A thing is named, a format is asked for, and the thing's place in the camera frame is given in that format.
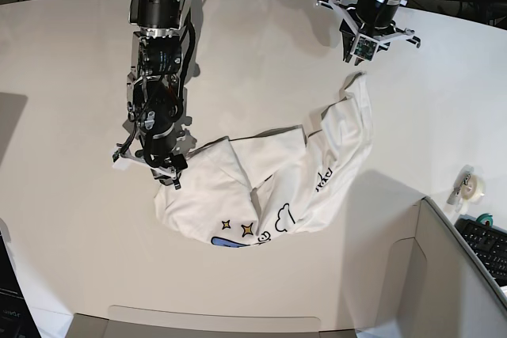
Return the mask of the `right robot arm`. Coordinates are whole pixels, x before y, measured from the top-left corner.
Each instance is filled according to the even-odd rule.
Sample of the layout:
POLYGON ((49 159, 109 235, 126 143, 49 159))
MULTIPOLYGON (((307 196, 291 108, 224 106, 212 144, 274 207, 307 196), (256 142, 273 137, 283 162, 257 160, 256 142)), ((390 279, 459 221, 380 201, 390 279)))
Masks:
POLYGON ((185 82, 196 47, 193 0, 131 0, 132 64, 128 73, 127 139, 112 159, 145 165, 155 180, 180 188, 187 169, 185 82))

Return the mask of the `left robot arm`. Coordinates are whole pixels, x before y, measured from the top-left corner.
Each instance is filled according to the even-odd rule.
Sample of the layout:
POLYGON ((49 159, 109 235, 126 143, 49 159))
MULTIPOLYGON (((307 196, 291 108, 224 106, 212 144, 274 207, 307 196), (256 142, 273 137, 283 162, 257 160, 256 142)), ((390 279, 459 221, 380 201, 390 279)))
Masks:
POLYGON ((399 28, 395 14, 408 0, 317 0, 316 5, 341 18, 340 34, 343 61, 371 62, 376 54, 388 51, 395 41, 406 41, 416 48, 421 39, 410 28, 399 28))

